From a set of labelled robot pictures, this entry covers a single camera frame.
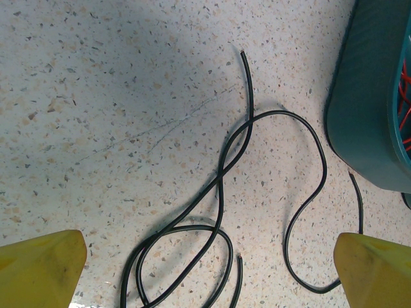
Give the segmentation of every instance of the teal container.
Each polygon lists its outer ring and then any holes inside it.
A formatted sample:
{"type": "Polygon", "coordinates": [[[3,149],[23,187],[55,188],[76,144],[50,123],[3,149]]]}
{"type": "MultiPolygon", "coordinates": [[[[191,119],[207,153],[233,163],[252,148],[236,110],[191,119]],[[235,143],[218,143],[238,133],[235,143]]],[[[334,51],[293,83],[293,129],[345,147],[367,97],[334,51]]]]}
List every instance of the teal container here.
{"type": "MultiPolygon", "coordinates": [[[[374,185],[404,193],[411,193],[411,160],[397,108],[410,16],[411,0],[356,2],[326,110],[335,153],[374,185]]],[[[411,49],[407,58],[411,72],[411,49]]],[[[411,132],[411,118],[407,124],[411,132]]]]}

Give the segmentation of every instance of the yellow plastic corner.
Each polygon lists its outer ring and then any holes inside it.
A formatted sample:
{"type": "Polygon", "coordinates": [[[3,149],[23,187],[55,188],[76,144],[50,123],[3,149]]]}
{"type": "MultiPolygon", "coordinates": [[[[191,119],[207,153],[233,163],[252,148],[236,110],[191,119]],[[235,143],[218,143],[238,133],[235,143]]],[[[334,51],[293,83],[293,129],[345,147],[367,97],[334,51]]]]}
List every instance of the yellow plastic corner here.
{"type": "Polygon", "coordinates": [[[0,247],[0,307],[67,308],[86,256],[78,230],[0,247]]]}
{"type": "Polygon", "coordinates": [[[411,307],[411,247],[343,233],[334,263],[351,308],[411,307]]]}

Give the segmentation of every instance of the terrazzo floor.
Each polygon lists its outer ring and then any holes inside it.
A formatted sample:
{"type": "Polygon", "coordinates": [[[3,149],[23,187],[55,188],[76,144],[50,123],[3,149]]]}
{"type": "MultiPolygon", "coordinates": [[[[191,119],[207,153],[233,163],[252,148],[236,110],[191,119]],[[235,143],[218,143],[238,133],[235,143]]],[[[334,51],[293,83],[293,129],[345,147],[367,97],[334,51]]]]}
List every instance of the terrazzo floor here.
{"type": "MultiPolygon", "coordinates": [[[[290,241],[298,275],[337,277],[333,247],[357,230],[348,167],[327,145],[323,113],[353,0],[23,1],[0,3],[0,244],[79,229],[88,255],[70,307],[118,307],[132,248],[179,214],[215,175],[220,149],[244,121],[249,59],[256,113],[287,108],[319,134],[329,175],[290,241]]],[[[238,307],[348,307],[342,287],[309,293],[287,272],[282,238],[316,188],[308,132],[273,117],[225,177],[223,229],[244,260],[238,307]]],[[[360,176],[367,235],[411,246],[399,193],[360,176]]],[[[186,223],[213,223],[215,190],[186,223]]],[[[143,276],[158,296],[205,243],[175,234],[143,276]]],[[[226,262],[221,239],[159,307],[201,307],[226,262]]],[[[236,266],[215,307],[228,307],[236,266]]],[[[128,307],[140,307],[130,280],[128,307]]]]}

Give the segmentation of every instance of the black wire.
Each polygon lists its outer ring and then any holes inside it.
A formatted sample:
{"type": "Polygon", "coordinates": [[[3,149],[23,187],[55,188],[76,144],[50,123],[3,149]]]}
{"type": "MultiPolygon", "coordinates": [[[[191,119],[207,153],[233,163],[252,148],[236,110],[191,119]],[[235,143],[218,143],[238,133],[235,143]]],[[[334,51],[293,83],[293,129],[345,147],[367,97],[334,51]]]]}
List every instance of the black wire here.
{"type": "MultiPolygon", "coordinates": [[[[126,261],[123,274],[121,277],[121,291],[120,291],[120,307],[125,308],[127,306],[127,284],[128,284],[128,278],[130,276],[130,272],[133,266],[133,263],[137,260],[136,264],[136,284],[137,284],[137,290],[140,296],[141,301],[143,302],[143,307],[144,308],[150,308],[150,307],[155,307],[159,305],[163,300],[165,300],[168,296],[171,295],[171,293],[174,291],[174,289],[184,280],[184,278],[187,276],[187,274],[194,268],[196,263],[202,258],[202,256],[206,253],[206,251],[210,248],[212,245],[213,241],[215,240],[217,234],[221,235],[228,246],[229,249],[229,257],[227,260],[227,267],[225,269],[224,275],[221,279],[220,285],[217,287],[217,289],[212,293],[212,295],[208,298],[206,303],[203,305],[204,308],[206,307],[211,307],[217,298],[220,296],[221,292],[223,291],[223,288],[225,287],[225,284],[228,281],[229,274],[231,271],[232,267],[232,255],[233,255],[233,249],[232,249],[232,244],[230,239],[228,238],[227,234],[224,233],[223,231],[220,230],[222,218],[223,218],[223,210],[224,210],[224,195],[223,195],[223,177],[224,175],[227,174],[227,172],[239,161],[241,156],[244,154],[248,143],[250,141],[251,137],[251,132],[252,132],[252,125],[254,122],[268,116],[274,116],[274,115],[284,115],[284,116],[290,116],[296,120],[298,120],[300,123],[302,123],[305,127],[307,127],[308,131],[311,133],[315,144],[317,145],[317,149],[319,151],[320,159],[322,162],[322,178],[320,181],[319,186],[317,189],[314,191],[314,193],[302,204],[302,206],[299,208],[299,210],[295,213],[294,217],[292,218],[290,224],[288,225],[286,235],[284,237],[284,245],[283,245],[283,252],[284,252],[284,259],[286,261],[286,265],[288,270],[290,271],[291,275],[294,277],[298,283],[300,283],[303,287],[309,289],[310,291],[316,292],[316,293],[325,293],[327,291],[330,291],[337,285],[339,285],[339,280],[336,280],[334,283],[332,283],[329,287],[325,288],[318,288],[318,287],[313,287],[305,282],[303,282],[293,271],[289,258],[288,258],[288,242],[290,239],[290,234],[292,227],[297,220],[298,216],[301,214],[301,212],[306,208],[306,206],[318,195],[318,193],[321,191],[323,188],[326,177],[327,177],[327,164],[326,164],[326,158],[324,155],[324,152],[321,147],[321,143],[319,141],[319,138],[317,134],[315,133],[314,129],[311,127],[311,125],[304,120],[302,117],[300,117],[297,114],[294,114],[293,112],[289,112],[286,110],[271,110],[268,112],[264,112],[260,115],[254,116],[254,96],[253,96],[253,89],[252,89],[252,80],[251,80],[251,73],[249,69],[249,65],[247,63],[247,58],[245,56],[244,51],[241,52],[241,59],[243,60],[244,68],[245,68],[245,73],[247,76],[247,84],[248,84],[248,93],[249,93],[249,120],[242,124],[229,138],[227,141],[227,144],[223,147],[222,154],[220,156],[219,162],[218,162],[218,170],[217,170],[217,176],[209,185],[205,187],[203,191],[200,192],[200,194],[190,203],[190,205],[176,218],[174,219],[171,223],[169,223],[167,226],[165,226],[163,229],[161,229],[159,232],[156,234],[151,235],[147,239],[145,239],[142,243],[140,243],[137,247],[135,247],[132,251],[132,253],[128,256],[128,259],[126,261]],[[234,143],[235,139],[245,130],[247,129],[247,134],[245,137],[245,141],[237,153],[237,155],[233,158],[233,160],[226,166],[224,167],[225,164],[225,159],[227,158],[227,154],[234,143]],[[207,225],[191,225],[191,226],[181,226],[181,227],[176,227],[178,223],[180,223],[201,201],[201,199],[215,186],[217,185],[218,188],[218,215],[217,215],[217,220],[215,226],[207,226],[207,225]],[[176,233],[176,232],[187,232],[187,231],[192,231],[192,230],[207,230],[211,231],[211,235],[209,239],[207,240],[206,244],[203,246],[203,248],[196,254],[196,256],[193,258],[193,260],[186,266],[186,268],[182,271],[182,273],[177,277],[177,279],[171,284],[171,286],[165,290],[164,293],[162,293],[159,297],[157,297],[155,300],[152,302],[149,302],[147,299],[147,296],[144,291],[143,287],[143,280],[142,280],[142,268],[143,268],[143,263],[144,259],[147,256],[148,252],[150,249],[153,247],[153,245],[163,236],[166,236],[168,234],[176,233]]],[[[358,206],[360,209],[360,232],[362,232],[362,199],[361,199],[361,194],[358,189],[358,186],[355,182],[354,176],[350,174],[351,180],[353,181],[354,188],[356,189],[357,192],[357,197],[358,197],[358,206]]],[[[242,275],[243,275],[243,266],[242,266],[242,258],[241,256],[238,256],[237,259],[238,262],[238,280],[236,284],[236,289],[234,290],[234,295],[230,304],[230,308],[236,307],[236,303],[238,301],[238,298],[240,296],[240,291],[241,291],[241,283],[242,283],[242,275]]]]}

